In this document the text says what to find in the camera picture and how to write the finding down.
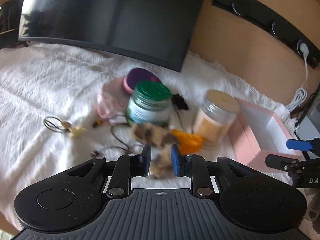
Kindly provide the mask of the white textured blanket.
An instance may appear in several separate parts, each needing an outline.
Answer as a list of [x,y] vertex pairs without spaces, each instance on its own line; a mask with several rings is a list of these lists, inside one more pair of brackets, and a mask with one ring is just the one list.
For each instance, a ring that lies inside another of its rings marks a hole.
[[[261,94],[245,80],[188,53],[181,72],[110,53],[59,44],[38,43],[1,50],[1,213],[17,230],[14,199],[25,187],[78,165],[93,150],[115,145],[107,126],[91,127],[93,104],[104,84],[133,68],[156,74],[188,111],[172,116],[174,128],[190,131],[206,91],[224,91],[276,113],[290,134],[294,121],[286,107]],[[43,120],[55,116],[87,132],[78,138],[47,129]]]

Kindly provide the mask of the pink purple round sponge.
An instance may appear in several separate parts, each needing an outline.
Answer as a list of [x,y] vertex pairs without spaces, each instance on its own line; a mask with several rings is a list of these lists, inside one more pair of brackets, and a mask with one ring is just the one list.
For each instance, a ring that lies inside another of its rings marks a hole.
[[143,68],[133,68],[123,79],[123,88],[128,94],[132,94],[135,86],[143,81],[161,82],[152,72]]

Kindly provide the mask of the pink sheer organza pouch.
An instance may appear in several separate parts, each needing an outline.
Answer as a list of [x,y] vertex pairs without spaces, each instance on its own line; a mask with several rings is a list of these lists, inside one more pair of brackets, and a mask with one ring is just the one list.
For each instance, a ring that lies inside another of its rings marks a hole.
[[124,107],[112,94],[107,92],[97,94],[94,110],[99,124],[108,123],[114,126],[126,123]]

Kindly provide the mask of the black flat screen television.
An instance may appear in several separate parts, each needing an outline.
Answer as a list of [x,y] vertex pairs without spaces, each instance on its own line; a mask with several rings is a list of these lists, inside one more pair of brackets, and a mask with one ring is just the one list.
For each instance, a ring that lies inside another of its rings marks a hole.
[[102,50],[179,72],[204,0],[24,0],[21,41]]

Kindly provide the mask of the green lid glass jar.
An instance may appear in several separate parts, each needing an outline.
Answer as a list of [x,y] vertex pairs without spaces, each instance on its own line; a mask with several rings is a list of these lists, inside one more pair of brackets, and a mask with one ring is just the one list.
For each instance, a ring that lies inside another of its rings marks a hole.
[[126,110],[129,125],[149,122],[167,128],[171,118],[171,92],[160,82],[142,81],[135,86]]

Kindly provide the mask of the clear jar beige lid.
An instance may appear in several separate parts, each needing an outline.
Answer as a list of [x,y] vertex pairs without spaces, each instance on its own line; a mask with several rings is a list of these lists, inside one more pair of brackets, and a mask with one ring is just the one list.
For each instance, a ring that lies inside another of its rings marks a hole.
[[204,139],[204,145],[217,145],[239,112],[240,105],[234,97],[219,90],[208,90],[197,112],[193,133]]

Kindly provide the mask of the orange soft toy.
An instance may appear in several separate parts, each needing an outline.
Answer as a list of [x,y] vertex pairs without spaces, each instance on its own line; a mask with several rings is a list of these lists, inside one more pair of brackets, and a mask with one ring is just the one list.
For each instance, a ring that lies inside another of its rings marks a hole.
[[204,139],[193,133],[185,133],[178,129],[172,129],[171,133],[178,140],[178,148],[182,155],[197,153],[201,150]]

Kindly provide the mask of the black fabric bow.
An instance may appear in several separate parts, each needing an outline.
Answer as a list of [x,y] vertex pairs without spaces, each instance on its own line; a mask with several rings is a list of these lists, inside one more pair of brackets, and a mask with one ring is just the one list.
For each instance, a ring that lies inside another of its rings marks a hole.
[[188,111],[189,110],[189,106],[185,102],[184,98],[182,96],[180,96],[180,94],[172,95],[171,101],[172,101],[173,106],[177,110],[179,110],[179,111],[180,110],[184,110],[184,111]]

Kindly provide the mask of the beige slippers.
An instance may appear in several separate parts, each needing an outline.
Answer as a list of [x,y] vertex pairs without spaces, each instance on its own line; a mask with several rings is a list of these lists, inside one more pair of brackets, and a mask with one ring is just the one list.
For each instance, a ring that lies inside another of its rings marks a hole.
[[312,197],[307,207],[306,219],[314,222],[319,217],[319,188],[306,189],[305,193],[308,197]]

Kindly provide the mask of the black wall power strip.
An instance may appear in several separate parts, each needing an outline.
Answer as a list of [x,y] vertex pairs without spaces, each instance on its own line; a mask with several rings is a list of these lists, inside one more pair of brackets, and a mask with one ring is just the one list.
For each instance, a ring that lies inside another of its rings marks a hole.
[[268,32],[299,56],[303,56],[300,45],[309,49],[307,63],[319,67],[319,49],[294,25],[278,13],[257,0],[213,0],[212,5],[235,14]]

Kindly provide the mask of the pink open gift box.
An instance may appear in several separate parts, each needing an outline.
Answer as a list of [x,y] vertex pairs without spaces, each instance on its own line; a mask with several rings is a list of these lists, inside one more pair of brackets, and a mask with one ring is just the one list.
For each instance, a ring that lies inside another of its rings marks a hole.
[[265,164],[270,154],[303,160],[302,152],[287,148],[286,142],[292,137],[276,113],[245,100],[237,102],[240,113],[228,134],[238,162],[270,173],[278,172]]

